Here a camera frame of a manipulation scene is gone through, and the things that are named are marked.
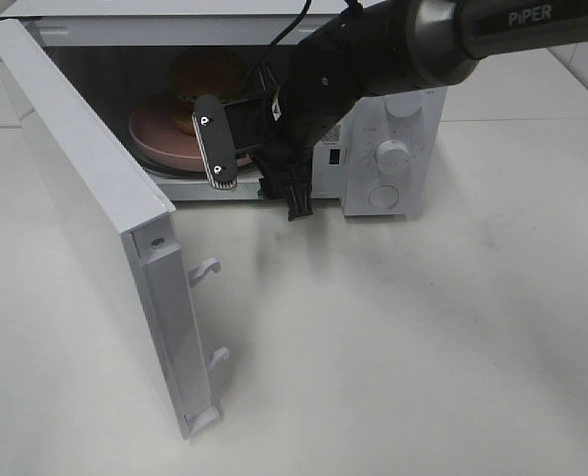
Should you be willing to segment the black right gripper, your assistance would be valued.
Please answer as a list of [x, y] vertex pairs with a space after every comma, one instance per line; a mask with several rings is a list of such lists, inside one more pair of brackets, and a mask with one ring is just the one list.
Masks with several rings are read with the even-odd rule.
[[364, 95], [364, 69], [356, 57], [372, 51], [370, 41], [384, 33], [386, 15], [383, 9], [341, 13], [294, 47], [280, 86], [271, 64], [262, 61], [247, 73], [242, 100], [200, 96], [192, 122], [203, 163], [232, 173], [214, 178], [209, 172], [210, 185], [234, 187], [237, 159], [248, 155], [263, 175], [262, 197], [282, 199], [288, 221], [312, 215], [313, 148]]

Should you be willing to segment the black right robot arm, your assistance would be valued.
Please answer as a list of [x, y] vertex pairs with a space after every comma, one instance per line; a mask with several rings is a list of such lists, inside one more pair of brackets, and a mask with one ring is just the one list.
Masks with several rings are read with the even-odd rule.
[[240, 156], [258, 167], [262, 194], [311, 214], [314, 146], [364, 97], [464, 81], [486, 57], [588, 42], [588, 1], [348, 3], [293, 49], [284, 81], [222, 103], [200, 96], [192, 114], [210, 185], [236, 185]]

